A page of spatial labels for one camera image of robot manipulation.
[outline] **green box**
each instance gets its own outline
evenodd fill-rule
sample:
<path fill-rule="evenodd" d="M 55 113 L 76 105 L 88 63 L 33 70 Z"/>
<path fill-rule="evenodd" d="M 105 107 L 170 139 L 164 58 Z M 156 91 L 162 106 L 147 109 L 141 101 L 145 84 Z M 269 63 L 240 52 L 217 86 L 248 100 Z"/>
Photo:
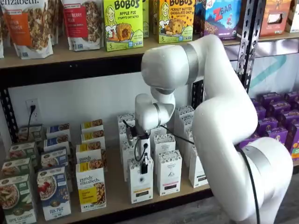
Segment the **green box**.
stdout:
<path fill-rule="evenodd" d="M 107 51 L 143 47 L 142 0 L 104 0 Z"/>

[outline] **granola bag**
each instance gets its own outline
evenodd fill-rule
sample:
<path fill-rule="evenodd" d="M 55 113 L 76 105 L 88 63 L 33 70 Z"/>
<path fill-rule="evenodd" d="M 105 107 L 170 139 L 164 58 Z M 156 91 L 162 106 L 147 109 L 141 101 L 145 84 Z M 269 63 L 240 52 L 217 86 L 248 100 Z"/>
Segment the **granola bag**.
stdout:
<path fill-rule="evenodd" d="M 48 0 L 1 0 L 4 19 L 21 59 L 53 54 L 47 19 Z"/>
<path fill-rule="evenodd" d="M 62 0 L 70 50 L 94 50 L 104 46 L 102 0 Z"/>

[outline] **floor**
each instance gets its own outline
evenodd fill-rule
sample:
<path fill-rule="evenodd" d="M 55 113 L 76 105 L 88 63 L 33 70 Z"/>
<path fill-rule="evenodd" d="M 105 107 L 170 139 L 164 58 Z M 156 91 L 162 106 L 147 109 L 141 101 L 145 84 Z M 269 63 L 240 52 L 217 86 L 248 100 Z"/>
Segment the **floor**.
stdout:
<path fill-rule="evenodd" d="M 276 224 L 299 223 L 299 174 L 290 187 L 276 217 Z M 234 224 L 217 205 L 214 197 L 164 210 L 118 224 Z"/>

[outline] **electrical outlet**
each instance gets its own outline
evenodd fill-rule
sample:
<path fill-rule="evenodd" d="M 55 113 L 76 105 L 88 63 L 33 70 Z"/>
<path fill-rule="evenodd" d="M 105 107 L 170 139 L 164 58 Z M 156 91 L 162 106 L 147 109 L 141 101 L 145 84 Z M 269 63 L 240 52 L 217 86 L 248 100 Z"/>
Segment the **electrical outlet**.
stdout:
<path fill-rule="evenodd" d="M 38 99 L 29 99 L 26 100 L 26 106 L 28 115 L 30 116 L 31 109 L 30 106 L 35 105 L 36 109 L 33 111 L 33 114 L 31 116 L 30 124 L 42 124 L 42 117 L 41 117 L 41 111 L 38 104 Z"/>

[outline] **bobo's peanut butter chocolate chip box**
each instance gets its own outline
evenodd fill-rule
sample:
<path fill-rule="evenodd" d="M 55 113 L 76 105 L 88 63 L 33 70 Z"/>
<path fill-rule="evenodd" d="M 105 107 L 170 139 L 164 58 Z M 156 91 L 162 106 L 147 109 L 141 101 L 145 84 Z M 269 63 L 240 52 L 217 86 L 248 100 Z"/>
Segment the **bobo's peanut butter chocolate chip box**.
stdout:
<path fill-rule="evenodd" d="M 104 0 L 107 51 L 143 47 L 142 0 Z"/>
<path fill-rule="evenodd" d="M 192 41 L 195 0 L 159 1 L 159 43 Z"/>

